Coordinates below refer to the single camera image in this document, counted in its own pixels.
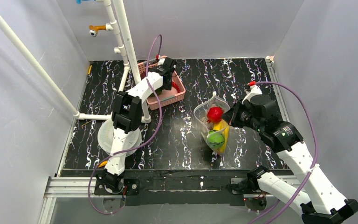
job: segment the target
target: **marble tabletop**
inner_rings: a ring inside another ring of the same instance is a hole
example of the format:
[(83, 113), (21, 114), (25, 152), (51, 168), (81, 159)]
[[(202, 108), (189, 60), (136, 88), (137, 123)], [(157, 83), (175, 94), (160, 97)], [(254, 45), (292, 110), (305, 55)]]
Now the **marble tabletop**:
[[(248, 128), (230, 128), (226, 151), (217, 155), (201, 137), (194, 108), (211, 98), (214, 91), (230, 106), (245, 97), (243, 85), (250, 81), (270, 80), (267, 65), (261, 58), (177, 60), (176, 72), (186, 89), (183, 101), (163, 107), (163, 122), (151, 144), (137, 150), (125, 160), (126, 169), (208, 170), (253, 169), (264, 165), (271, 169), (287, 168), (286, 164), (258, 134)], [(110, 114), (124, 66), (121, 61), (95, 61), (88, 76), (80, 112)], [(129, 75), (125, 90), (134, 86)], [(276, 100), (271, 86), (262, 92)], [(142, 138), (149, 139), (158, 121), (158, 110), (151, 111), (152, 122), (140, 127)], [(65, 157), (64, 169), (92, 169), (108, 156), (97, 142), (101, 121), (78, 120)]]

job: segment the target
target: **pink basket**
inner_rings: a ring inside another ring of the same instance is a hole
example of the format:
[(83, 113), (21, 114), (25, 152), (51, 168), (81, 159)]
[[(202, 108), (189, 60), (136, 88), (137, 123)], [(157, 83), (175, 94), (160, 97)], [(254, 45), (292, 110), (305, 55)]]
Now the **pink basket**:
[[(141, 75), (141, 78), (144, 78), (146, 75), (146, 62), (142, 62), (138, 64), (139, 73)], [(157, 63), (149, 65), (149, 68), (153, 68), (156, 66)], [(176, 71), (173, 73), (172, 81), (176, 83), (179, 87), (179, 92), (176, 91), (175, 88), (172, 88), (171, 90), (163, 90), (163, 92), (158, 96), (160, 99), (161, 106), (167, 106), (169, 104), (173, 104), (175, 102), (181, 101), (185, 98), (186, 89), (182, 83), (182, 80), (178, 78), (178, 74)], [(151, 110), (158, 109), (158, 102), (155, 97), (149, 97), (146, 99), (147, 104), (149, 105)]]

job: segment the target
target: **red toy fruit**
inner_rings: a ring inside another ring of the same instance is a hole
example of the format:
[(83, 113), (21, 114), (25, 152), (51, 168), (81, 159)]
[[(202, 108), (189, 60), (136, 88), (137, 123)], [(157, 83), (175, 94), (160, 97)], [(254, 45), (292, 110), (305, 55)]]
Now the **red toy fruit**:
[(223, 114), (224, 111), (220, 107), (211, 107), (207, 114), (208, 121), (214, 124), (219, 123)]

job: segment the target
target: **black marble surface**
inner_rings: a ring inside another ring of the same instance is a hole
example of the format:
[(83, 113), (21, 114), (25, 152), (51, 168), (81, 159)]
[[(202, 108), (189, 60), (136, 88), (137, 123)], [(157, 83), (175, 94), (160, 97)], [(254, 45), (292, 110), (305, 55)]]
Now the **black marble surface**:
[[(119, 61), (96, 61), (88, 76), (80, 112), (110, 114), (114, 94), (123, 72)], [(163, 123), (149, 146), (126, 158), (126, 169), (253, 169), (264, 165), (271, 169), (287, 168), (251, 129), (231, 128), (224, 154), (217, 155), (203, 141), (193, 110), (207, 101), (213, 91), (230, 106), (245, 97), (243, 85), (250, 81), (270, 80), (264, 59), (191, 59), (178, 60), (176, 68), (187, 90), (183, 101), (163, 107)], [(125, 90), (134, 86), (127, 79)], [(276, 100), (271, 86), (263, 93)], [(142, 125), (143, 139), (149, 139), (157, 126), (158, 110), (151, 112), (152, 122)], [(91, 169), (107, 157), (98, 145), (101, 121), (78, 120), (65, 158), (64, 169)]]

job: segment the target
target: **transparent bag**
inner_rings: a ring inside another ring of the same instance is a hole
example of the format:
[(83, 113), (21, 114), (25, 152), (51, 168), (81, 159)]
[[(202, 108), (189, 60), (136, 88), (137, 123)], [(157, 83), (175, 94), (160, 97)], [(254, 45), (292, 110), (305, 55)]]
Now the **transparent bag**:
[(230, 110), (227, 102), (218, 97), (216, 92), (213, 92), (213, 96), (208, 101), (198, 105), (193, 113), (201, 125), (201, 135), (204, 141), (213, 151), (221, 154), (226, 150), (230, 128), (224, 120), (215, 124), (208, 122), (207, 113), (212, 107), (220, 107), (223, 112)]

